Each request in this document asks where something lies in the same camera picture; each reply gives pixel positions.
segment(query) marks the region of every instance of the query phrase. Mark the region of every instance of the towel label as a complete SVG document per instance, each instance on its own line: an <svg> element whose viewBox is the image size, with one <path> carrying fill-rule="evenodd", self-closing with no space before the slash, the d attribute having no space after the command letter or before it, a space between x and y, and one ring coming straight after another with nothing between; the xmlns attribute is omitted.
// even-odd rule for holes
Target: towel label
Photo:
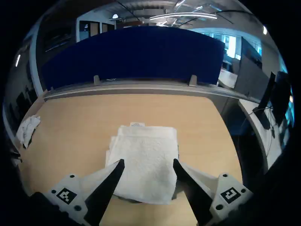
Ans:
<svg viewBox="0 0 301 226"><path fill-rule="evenodd" d="M130 126L145 126L144 122L131 122Z"/></svg>

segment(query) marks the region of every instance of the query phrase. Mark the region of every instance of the white towel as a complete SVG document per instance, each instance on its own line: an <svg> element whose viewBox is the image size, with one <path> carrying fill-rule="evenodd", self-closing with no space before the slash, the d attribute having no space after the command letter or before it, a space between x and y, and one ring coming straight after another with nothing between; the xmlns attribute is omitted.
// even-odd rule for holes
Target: white towel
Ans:
<svg viewBox="0 0 301 226"><path fill-rule="evenodd" d="M150 204L170 203L176 186L173 160L178 159L174 128L121 126L107 155L106 165L125 160L115 195Z"/></svg>
<svg viewBox="0 0 301 226"><path fill-rule="evenodd" d="M32 133L40 124L40 122L40 116L37 117L36 115L33 115L31 117L28 117L24 122L20 124L17 131L17 138L19 139L21 145L24 144L25 148L28 147Z"/></svg>

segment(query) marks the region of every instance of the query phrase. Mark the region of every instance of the white desk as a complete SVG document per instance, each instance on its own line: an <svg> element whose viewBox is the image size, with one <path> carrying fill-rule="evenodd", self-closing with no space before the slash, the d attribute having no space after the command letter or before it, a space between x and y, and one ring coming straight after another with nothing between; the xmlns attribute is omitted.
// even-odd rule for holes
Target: white desk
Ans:
<svg viewBox="0 0 301 226"><path fill-rule="evenodd" d="M237 75L224 69L219 73L219 84L226 89L234 89L237 80Z"/></svg>
<svg viewBox="0 0 301 226"><path fill-rule="evenodd" d="M273 138L271 129L269 130L264 129L257 116L252 113L253 112L252 110L258 106L257 103L240 99L239 106L245 113L252 128L254 129L262 152L266 154L266 159L267 159L267 164L269 169L272 166L272 164L276 161L278 156L281 154L281 145L279 140L279 127L278 125L275 125L276 124L275 118L273 114L270 112L270 109L265 110L265 114L269 119L271 126L273 126L275 130L275 138Z"/></svg>

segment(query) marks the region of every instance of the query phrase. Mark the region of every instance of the blue desk divider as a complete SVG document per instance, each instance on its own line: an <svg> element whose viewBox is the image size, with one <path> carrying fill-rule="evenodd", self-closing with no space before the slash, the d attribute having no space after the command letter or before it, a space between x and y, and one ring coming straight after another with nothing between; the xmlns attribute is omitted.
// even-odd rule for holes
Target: blue desk divider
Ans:
<svg viewBox="0 0 301 226"><path fill-rule="evenodd" d="M95 35L68 47L42 67L48 90L93 77L160 78L216 84L224 43L197 32L143 26Z"/></svg>

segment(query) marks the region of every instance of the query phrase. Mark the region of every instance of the desk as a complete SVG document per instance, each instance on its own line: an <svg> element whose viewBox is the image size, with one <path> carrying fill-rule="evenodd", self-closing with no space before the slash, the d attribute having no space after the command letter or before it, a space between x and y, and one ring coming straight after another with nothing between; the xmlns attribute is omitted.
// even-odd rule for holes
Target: desk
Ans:
<svg viewBox="0 0 301 226"><path fill-rule="evenodd" d="M220 70L218 82L223 88L234 89L236 80L237 80L236 74L233 74L224 69Z"/></svg>
<svg viewBox="0 0 301 226"><path fill-rule="evenodd" d="M270 114L270 109L265 110L271 126L274 126L275 138L272 137L271 129L264 129L257 116L252 113L252 110L258 106L257 103L240 99L238 104L254 129L262 153L266 156L267 169L269 169L282 152L279 140L279 127L275 125L274 116L272 113Z"/></svg>
<svg viewBox="0 0 301 226"><path fill-rule="evenodd" d="M121 125L177 129L180 161L218 176L242 181L229 132L207 98L179 95L93 95L52 99L38 111L41 123L20 172L32 191L48 191L66 174L86 176L105 165L111 136ZM101 225L196 225L183 192L170 205L133 204L112 197Z"/></svg>

